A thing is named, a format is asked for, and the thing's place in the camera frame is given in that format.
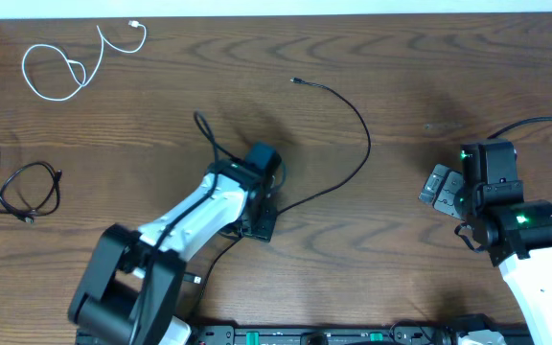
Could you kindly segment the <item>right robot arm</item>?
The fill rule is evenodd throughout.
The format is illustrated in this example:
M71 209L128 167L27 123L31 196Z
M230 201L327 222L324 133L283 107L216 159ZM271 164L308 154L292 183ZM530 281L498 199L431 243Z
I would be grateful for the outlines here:
M552 203L527 201L517 151L505 139L464 144L461 171L438 164L419 199L460 219L455 233L487 253L536 344L552 344Z

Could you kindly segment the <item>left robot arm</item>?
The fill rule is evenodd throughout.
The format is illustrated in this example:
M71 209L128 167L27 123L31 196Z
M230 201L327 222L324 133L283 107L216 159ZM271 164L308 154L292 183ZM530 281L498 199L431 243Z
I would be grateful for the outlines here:
M188 261L219 231L268 242L280 154L255 144L243 159L209 166L199 186L164 216L100 236L67 316L105 344L184 344L191 326L175 307Z

